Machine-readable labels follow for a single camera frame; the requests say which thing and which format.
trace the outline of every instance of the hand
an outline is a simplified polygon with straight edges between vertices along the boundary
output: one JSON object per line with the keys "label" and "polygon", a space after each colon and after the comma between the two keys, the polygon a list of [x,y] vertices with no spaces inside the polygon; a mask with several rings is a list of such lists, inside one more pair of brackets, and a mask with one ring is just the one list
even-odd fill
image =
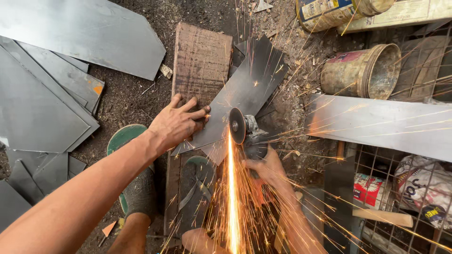
{"label": "hand", "polygon": [[262,160],[244,160],[242,163],[246,168],[256,170],[262,180],[275,189],[290,185],[278,153],[270,145],[268,145],[267,155]]}
{"label": "hand", "polygon": [[181,94],[176,94],[171,102],[152,121],[149,131],[161,138],[162,151],[169,150],[185,139],[192,140],[194,132],[202,130],[204,124],[209,120],[206,114],[210,111],[210,106],[188,113],[196,106],[198,99],[191,98],[185,105],[177,108],[177,104],[182,100]]}

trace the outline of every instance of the paint can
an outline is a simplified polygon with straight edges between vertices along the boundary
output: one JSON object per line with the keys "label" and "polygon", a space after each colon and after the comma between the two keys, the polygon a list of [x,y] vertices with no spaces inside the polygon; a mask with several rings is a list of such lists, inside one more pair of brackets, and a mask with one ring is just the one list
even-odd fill
{"label": "paint can", "polygon": [[386,179],[356,173],[353,202],[358,202],[374,210],[392,211],[394,194],[391,187],[392,183],[386,182]]}
{"label": "paint can", "polygon": [[395,0],[297,0],[297,17],[309,32],[340,26],[363,17],[387,11]]}
{"label": "paint can", "polygon": [[394,90],[400,65],[400,49],[395,44],[338,53],[323,66],[320,85],[326,94],[386,100]]}

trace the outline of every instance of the cutting disc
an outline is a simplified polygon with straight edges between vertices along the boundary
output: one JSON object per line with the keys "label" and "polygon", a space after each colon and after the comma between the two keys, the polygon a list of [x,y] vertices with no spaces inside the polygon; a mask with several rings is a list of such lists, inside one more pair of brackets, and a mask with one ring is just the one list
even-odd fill
{"label": "cutting disc", "polygon": [[242,144],[245,140],[246,126],[243,114],[238,108],[233,108],[229,112],[229,130],[231,131],[232,139],[237,144]]}

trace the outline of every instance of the wooden handle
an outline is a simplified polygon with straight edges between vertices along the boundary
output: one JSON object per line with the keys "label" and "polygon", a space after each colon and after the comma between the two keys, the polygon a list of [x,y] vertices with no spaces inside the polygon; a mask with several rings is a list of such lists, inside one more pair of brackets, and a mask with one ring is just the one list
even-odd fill
{"label": "wooden handle", "polygon": [[353,210],[353,216],[387,222],[399,226],[413,227],[413,218],[411,217],[411,215],[403,213],[386,212],[372,209],[355,209]]}

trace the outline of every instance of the wooden board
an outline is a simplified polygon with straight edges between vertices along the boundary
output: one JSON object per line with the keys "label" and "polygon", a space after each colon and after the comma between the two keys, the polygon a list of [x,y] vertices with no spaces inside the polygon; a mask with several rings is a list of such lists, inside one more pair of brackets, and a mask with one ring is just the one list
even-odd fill
{"label": "wooden board", "polygon": [[[193,96],[198,98],[197,109],[211,103],[227,82],[231,50],[232,36],[185,23],[177,25],[172,96],[182,94],[184,99],[180,105]],[[177,158],[170,154],[166,171],[164,235],[172,233],[176,224],[172,221],[177,221],[177,206],[183,199],[179,193],[180,169],[191,156],[205,156],[201,151],[187,152]]]}
{"label": "wooden board", "polygon": [[176,27],[172,94],[182,103],[193,96],[201,109],[215,98],[227,82],[232,36],[179,22]]}

